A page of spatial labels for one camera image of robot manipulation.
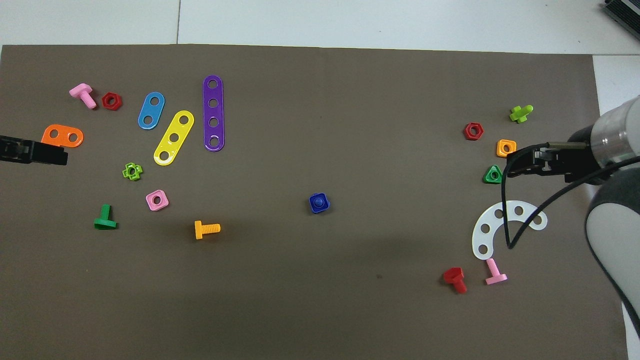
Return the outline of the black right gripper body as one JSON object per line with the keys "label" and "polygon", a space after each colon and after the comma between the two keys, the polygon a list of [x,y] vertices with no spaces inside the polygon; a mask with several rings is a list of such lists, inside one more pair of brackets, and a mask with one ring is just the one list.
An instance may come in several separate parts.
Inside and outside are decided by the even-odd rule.
{"label": "black right gripper body", "polygon": [[581,150],[568,150],[566,162],[568,173],[564,175],[565,183],[579,180],[590,173],[601,169],[591,150],[591,135],[594,125],[590,125],[574,132],[568,142],[582,142],[586,147]]}

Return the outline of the orange heart-shaped holed plate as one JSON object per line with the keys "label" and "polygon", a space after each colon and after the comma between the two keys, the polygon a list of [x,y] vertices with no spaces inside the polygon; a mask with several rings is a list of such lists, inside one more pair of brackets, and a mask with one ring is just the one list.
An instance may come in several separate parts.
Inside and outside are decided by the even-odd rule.
{"label": "orange heart-shaped holed plate", "polygon": [[41,142],[48,145],[77,148],[84,141],[82,130],[77,127],[51,124],[43,132]]}

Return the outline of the light green plastic bolt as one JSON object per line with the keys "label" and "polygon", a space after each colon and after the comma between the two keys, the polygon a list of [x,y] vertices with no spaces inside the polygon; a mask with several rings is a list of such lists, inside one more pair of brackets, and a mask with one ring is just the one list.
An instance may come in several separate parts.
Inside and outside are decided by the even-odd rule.
{"label": "light green plastic bolt", "polygon": [[510,110],[509,118],[512,122],[517,122],[521,124],[527,121],[527,116],[534,110],[532,105],[524,105],[524,107],[520,105],[516,105]]}

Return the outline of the pink plastic bolt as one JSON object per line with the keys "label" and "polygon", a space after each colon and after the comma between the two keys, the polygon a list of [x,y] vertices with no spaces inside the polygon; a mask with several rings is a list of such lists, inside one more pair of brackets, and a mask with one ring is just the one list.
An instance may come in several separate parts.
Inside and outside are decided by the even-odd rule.
{"label": "pink plastic bolt", "polygon": [[500,282],[508,280],[506,274],[499,271],[498,265],[493,258],[486,260],[487,268],[489,269],[490,276],[485,279],[487,285],[494,285]]}
{"label": "pink plastic bolt", "polygon": [[92,92],[93,88],[87,83],[80,83],[68,91],[71,97],[82,101],[87,109],[95,110],[98,104],[94,100]]}

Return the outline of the white curved holed plate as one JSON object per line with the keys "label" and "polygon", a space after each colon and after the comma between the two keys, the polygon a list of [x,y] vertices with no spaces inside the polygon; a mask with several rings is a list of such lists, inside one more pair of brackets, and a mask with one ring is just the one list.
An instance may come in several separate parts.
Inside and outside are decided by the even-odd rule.
{"label": "white curved holed plate", "polygon": [[[520,200],[506,200],[508,223],[526,223],[528,218],[538,209],[532,203]],[[471,250],[479,260],[487,260],[494,253],[494,237],[500,227],[505,225],[501,202],[488,207],[478,217],[471,233]]]}

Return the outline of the dark green plastic bolt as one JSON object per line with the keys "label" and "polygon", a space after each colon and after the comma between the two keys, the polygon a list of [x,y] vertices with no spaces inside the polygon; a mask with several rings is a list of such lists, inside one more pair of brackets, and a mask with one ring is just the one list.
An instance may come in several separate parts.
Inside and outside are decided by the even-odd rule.
{"label": "dark green plastic bolt", "polygon": [[95,218],[93,222],[93,227],[96,230],[114,230],[117,228],[118,223],[110,219],[111,209],[112,207],[109,203],[103,203],[99,217]]}

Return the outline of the pink square plastic nut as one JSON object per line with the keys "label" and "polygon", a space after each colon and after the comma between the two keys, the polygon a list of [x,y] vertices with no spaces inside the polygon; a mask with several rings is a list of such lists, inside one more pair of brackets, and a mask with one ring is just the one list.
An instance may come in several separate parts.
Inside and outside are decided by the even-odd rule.
{"label": "pink square plastic nut", "polygon": [[169,205],[169,199],[162,189],[147,194],[145,200],[152,212],[160,211]]}

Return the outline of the blue two-hole oval plate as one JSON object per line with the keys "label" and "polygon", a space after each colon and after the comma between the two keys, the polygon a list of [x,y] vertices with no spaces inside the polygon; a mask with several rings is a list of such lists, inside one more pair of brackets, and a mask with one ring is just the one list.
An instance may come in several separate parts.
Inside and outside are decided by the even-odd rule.
{"label": "blue two-hole oval plate", "polygon": [[159,123],[165,105],[165,96],[157,91],[150,92],[142,101],[137,124],[142,130],[153,130]]}

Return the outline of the red plastic bolt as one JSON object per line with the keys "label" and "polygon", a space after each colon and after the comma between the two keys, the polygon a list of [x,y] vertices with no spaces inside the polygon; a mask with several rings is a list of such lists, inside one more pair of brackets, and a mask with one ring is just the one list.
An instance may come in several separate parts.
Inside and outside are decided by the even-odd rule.
{"label": "red plastic bolt", "polygon": [[458,294],[466,294],[467,286],[462,268],[452,267],[443,273],[442,278],[445,284],[451,285]]}

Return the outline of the yellow three-hole plate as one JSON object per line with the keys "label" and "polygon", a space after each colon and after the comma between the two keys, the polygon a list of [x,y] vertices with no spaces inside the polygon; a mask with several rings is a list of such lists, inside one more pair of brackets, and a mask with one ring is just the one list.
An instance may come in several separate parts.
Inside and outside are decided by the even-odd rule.
{"label": "yellow three-hole plate", "polygon": [[169,166],[173,163],[194,123],[194,114],[188,110],[174,114],[153,153],[153,160],[158,166]]}

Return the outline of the black ribbed device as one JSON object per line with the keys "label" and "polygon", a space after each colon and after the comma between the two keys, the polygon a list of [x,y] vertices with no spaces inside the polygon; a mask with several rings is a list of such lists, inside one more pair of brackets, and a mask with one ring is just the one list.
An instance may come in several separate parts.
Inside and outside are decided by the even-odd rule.
{"label": "black ribbed device", "polygon": [[640,28],[640,0],[605,0],[603,11],[621,25]]}

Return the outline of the purple four-hole strip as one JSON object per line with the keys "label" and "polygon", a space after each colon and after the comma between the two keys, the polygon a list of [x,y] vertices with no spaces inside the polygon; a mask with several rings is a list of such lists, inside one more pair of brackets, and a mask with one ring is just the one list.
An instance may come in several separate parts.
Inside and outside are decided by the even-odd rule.
{"label": "purple four-hole strip", "polygon": [[203,145],[209,152],[219,152],[225,145],[224,83],[211,74],[202,82]]}

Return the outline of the orange plastic bolt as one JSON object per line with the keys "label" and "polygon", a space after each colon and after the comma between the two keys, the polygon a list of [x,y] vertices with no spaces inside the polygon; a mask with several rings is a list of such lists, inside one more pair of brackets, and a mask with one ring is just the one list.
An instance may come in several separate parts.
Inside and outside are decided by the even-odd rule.
{"label": "orange plastic bolt", "polygon": [[219,223],[203,224],[201,220],[194,221],[194,236],[196,240],[202,240],[204,235],[217,234],[221,230]]}

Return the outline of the brown paper table mat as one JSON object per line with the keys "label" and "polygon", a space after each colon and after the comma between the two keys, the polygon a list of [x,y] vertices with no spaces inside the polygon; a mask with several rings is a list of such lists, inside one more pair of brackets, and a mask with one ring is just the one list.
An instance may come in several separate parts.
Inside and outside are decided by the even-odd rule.
{"label": "brown paper table mat", "polygon": [[[203,139],[209,75],[219,152]],[[151,92],[165,104],[144,130]],[[194,125],[157,165],[182,110]],[[566,141],[599,114],[590,55],[5,45],[0,134],[56,124],[84,141],[66,166],[0,161],[0,360],[627,360],[621,301],[585,241],[589,187],[512,250],[496,233],[505,282],[486,285],[472,249],[500,200],[482,180],[505,164],[498,140]],[[151,211],[157,190],[169,205]],[[311,212],[314,193],[328,210]],[[103,204],[117,228],[94,228]],[[196,240],[194,221],[221,231]],[[453,267],[464,294],[442,278]]]}

